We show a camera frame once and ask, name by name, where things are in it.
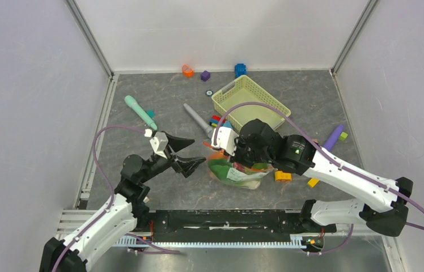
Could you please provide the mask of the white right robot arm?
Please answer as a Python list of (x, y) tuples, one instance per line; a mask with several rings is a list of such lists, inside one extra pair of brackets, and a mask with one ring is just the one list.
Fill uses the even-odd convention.
[(413, 191), (413, 182), (406, 177), (393, 180), (373, 175), (302, 135), (281, 136), (259, 119), (229, 136), (228, 144), (239, 164), (270, 164), (282, 172), (318, 179), (352, 196), (345, 201), (307, 201), (299, 215), (299, 224), (306, 231), (336, 223), (364, 224), (381, 235), (398, 237), (406, 225), (406, 197)]

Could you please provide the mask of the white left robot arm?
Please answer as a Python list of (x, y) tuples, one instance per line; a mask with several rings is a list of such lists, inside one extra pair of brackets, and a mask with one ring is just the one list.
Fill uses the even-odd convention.
[(40, 271), (90, 271), (102, 255), (129, 232), (143, 231), (150, 223), (145, 198), (146, 186), (165, 170), (189, 177), (205, 162), (205, 157), (182, 158), (177, 152), (192, 145), (193, 139), (174, 137), (164, 131), (147, 129), (152, 154), (145, 160), (127, 156), (122, 163), (121, 180), (102, 207), (65, 238), (51, 238), (44, 245)]

